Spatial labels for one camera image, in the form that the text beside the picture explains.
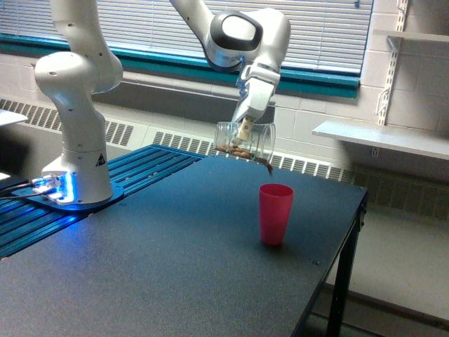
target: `table leg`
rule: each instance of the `table leg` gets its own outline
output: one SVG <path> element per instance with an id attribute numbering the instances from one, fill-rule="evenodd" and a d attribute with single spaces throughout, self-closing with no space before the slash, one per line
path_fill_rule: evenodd
<path id="1" fill-rule="evenodd" d="M 354 224 L 351 233 L 349 234 L 349 237 L 340 253 L 326 337 L 337 337 L 340 335 L 340 328 L 342 327 L 343 322 L 344 305 L 346 304 L 349 282 L 351 281 L 352 265 L 356 253 L 358 232 L 360 232 L 360 212 L 355 221 L 356 223 Z"/>

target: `robot logo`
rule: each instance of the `robot logo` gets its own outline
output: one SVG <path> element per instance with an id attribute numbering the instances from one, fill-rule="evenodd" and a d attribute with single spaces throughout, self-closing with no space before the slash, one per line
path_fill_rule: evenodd
<path id="1" fill-rule="evenodd" d="M 100 153 L 100 156 L 98 157 L 98 160 L 97 160 L 97 165 L 95 165 L 95 166 L 102 166 L 104 164 L 106 164 L 106 160 L 103 157 L 103 153 Z"/>

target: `wall shelf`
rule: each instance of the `wall shelf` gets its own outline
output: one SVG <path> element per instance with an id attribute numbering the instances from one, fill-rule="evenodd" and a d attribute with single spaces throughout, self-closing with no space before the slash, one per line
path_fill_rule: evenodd
<path id="1" fill-rule="evenodd" d="M 325 121 L 315 136 L 449 160 L 449 135 L 360 121 Z"/>
<path id="2" fill-rule="evenodd" d="M 394 30 L 374 29 L 374 35 L 386 35 L 388 37 L 396 37 L 414 41 L 432 41 L 449 43 L 449 35 L 424 34 L 414 32 L 397 32 Z"/>
<path id="3" fill-rule="evenodd" d="M 28 118 L 22 114 L 0 109 L 0 126 L 26 121 Z"/>

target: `blue metal rail platform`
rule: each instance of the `blue metal rail platform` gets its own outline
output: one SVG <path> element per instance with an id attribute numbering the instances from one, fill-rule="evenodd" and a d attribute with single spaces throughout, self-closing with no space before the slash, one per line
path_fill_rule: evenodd
<path id="1" fill-rule="evenodd" d="M 108 162 L 109 176 L 124 197 L 204 158 L 200 154 L 150 145 Z M 0 201 L 0 258 L 84 219 L 86 213 L 53 211 L 24 200 Z"/>

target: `blue led light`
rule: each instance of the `blue led light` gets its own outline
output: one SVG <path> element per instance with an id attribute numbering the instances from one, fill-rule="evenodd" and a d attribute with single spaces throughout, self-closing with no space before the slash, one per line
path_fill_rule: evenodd
<path id="1" fill-rule="evenodd" d="M 74 201 L 75 193 L 71 173 L 67 172 L 64 178 L 65 178 L 65 194 L 66 194 L 65 201 L 66 202 Z"/>

